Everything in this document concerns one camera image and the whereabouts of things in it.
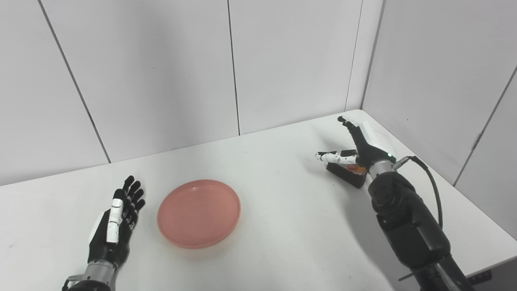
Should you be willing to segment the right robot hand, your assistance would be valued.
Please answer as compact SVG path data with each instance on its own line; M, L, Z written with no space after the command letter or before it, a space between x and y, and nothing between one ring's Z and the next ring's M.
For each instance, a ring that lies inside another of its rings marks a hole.
M337 120L349 131L355 149L317 152L317 160L346 166L356 164L367 171L378 162L395 164L392 147L381 142L382 139L368 121L357 122L344 116L339 116Z

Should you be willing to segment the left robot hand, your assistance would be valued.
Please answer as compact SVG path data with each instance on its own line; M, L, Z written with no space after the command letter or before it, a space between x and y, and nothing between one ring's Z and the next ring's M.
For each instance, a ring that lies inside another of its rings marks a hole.
M146 201L141 182L133 175L127 177L122 188L115 190L111 206L102 213L89 241L88 263L106 261L122 267L127 261L129 242Z

